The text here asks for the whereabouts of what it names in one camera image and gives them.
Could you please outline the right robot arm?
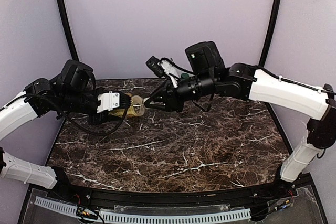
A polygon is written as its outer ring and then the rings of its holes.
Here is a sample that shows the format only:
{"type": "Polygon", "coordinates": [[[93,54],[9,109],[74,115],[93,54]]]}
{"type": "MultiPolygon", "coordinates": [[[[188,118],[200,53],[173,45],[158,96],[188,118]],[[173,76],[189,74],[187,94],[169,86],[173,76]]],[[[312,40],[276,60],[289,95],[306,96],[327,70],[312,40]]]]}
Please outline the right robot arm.
{"type": "Polygon", "coordinates": [[[307,85],[245,63],[226,67],[213,41],[194,44],[185,53],[192,68],[187,78],[179,77],[179,67],[167,58],[151,57],[146,62],[157,77],[165,78],[145,99],[147,108],[181,112],[186,101],[220,95],[275,104],[307,115],[307,137],[279,169],[278,178],[285,183],[294,182],[319,153],[335,143],[335,92],[330,85],[307,85]]]}

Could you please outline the pale green bottle cap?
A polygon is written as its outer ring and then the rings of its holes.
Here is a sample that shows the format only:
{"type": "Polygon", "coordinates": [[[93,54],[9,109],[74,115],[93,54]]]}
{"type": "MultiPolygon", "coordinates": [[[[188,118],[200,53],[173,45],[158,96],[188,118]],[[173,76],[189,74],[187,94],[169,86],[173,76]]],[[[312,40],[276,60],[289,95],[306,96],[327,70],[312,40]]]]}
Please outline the pale green bottle cap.
{"type": "Polygon", "coordinates": [[[143,106],[146,107],[146,103],[147,103],[147,100],[148,100],[149,98],[150,98],[150,97],[146,97],[146,98],[143,99],[143,106]]]}

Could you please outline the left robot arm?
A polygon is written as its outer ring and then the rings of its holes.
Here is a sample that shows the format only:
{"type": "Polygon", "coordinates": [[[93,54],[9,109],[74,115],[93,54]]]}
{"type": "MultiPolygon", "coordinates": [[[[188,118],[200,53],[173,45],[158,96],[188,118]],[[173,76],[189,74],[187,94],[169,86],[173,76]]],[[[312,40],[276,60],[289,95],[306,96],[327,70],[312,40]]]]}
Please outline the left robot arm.
{"type": "MultiPolygon", "coordinates": [[[[118,106],[117,94],[96,87],[90,66],[68,60],[60,74],[50,80],[33,81],[1,108],[1,138],[50,111],[59,116],[68,113],[101,116],[118,106]]],[[[60,169],[24,161],[1,150],[1,178],[53,189],[66,176],[60,169]]]]}

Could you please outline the green tea bottle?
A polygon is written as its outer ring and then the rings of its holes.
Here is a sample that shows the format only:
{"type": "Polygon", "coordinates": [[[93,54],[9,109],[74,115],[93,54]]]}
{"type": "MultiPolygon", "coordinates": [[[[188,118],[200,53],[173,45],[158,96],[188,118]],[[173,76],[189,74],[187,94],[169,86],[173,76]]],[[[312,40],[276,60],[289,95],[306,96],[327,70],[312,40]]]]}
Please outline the green tea bottle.
{"type": "MultiPolygon", "coordinates": [[[[127,93],[128,96],[131,97],[131,105],[129,106],[126,114],[126,118],[143,116],[145,113],[145,106],[143,104],[144,99],[139,95],[132,95],[127,93]]],[[[124,113],[124,109],[116,109],[109,112],[109,115],[122,117],[124,113]]]]}

